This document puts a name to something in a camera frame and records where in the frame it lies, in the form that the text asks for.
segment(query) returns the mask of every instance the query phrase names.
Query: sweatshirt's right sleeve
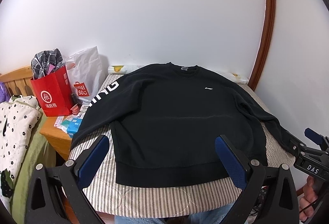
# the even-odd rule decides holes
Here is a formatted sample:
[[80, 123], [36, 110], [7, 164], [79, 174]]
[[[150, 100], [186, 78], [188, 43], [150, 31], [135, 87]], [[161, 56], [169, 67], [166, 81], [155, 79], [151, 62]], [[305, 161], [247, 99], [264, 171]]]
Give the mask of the sweatshirt's right sleeve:
[[138, 74], [127, 74], [111, 83], [89, 105], [79, 130], [74, 134], [73, 149], [86, 135], [138, 108], [140, 88], [145, 80]]

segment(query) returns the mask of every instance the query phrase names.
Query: hand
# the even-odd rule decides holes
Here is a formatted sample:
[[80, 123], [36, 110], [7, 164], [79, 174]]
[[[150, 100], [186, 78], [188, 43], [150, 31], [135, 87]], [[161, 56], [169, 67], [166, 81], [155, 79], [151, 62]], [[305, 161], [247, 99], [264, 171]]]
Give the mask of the hand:
[[[303, 208], [307, 207], [317, 199], [317, 195], [312, 188], [313, 184], [314, 184], [314, 178], [308, 176], [307, 183], [303, 187], [304, 197], [302, 197], [299, 201], [300, 204], [299, 211], [301, 211]], [[306, 221], [307, 218], [313, 215], [313, 213], [314, 213], [314, 209], [312, 206], [310, 206], [304, 212], [299, 214], [299, 219], [301, 221]]]

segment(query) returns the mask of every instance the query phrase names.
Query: purple cloth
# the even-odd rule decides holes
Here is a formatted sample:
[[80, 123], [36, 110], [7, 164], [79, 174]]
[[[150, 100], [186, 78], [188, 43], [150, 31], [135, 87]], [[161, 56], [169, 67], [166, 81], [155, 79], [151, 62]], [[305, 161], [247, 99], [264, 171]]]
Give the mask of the purple cloth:
[[9, 101], [10, 95], [3, 82], [0, 82], [0, 103], [4, 101]]

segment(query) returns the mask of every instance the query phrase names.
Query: blue box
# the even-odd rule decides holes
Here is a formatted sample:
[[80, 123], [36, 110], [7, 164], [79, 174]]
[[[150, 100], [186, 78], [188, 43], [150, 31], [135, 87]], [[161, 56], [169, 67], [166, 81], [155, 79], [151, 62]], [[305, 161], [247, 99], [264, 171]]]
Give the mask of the blue box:
[[81, 121], [82, 119], [80, 118], [73, 118], [70, 124], [68, 125], [67, 133], [71, 138], [76, 132], [78, 132]]

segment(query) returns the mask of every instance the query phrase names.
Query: green bed sheet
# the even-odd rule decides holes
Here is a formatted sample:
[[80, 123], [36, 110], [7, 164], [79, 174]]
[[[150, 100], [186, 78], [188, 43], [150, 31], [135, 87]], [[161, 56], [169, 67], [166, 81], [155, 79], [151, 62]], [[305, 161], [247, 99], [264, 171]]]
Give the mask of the green bed sheet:
[[44, 164], [46, 167], [54, 167], [56, 165], [56, 152], [54, 148], [39, 132], [46, 119], [47, 117], [43, 114], [32, 130], [29, 148], [27, 149], [19, 176], [16, 180], [11, 210], [12, 217], [17, 224], [24, 224], [27, 194], [34, 168], [39, 163]]

